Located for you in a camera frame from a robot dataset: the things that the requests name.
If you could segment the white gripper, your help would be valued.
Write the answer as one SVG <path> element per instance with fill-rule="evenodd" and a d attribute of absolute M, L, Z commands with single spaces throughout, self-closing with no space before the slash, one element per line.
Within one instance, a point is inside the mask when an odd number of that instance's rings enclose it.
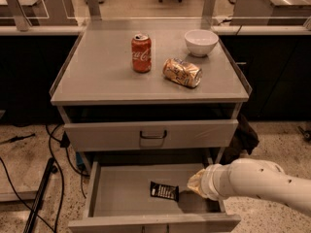
<path fill-rule="evenodd" d="M 201 169 L 189 178 L 187 187 L 203 198 L 214 201 L 227 199 L 232 195 L 228 166 L 214 164 Z"/>

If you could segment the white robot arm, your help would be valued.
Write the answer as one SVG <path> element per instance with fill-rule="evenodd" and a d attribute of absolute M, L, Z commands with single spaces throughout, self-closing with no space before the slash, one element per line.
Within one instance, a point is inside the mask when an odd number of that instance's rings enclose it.
<path fill-rule="evenodd" d="M 213 164 L 190 177 L 188 188 L 214 201 L 250 197 L 311 216 L 311 181 L 287 175 L 272 161 L 240 158 L 226 165 Z"/>

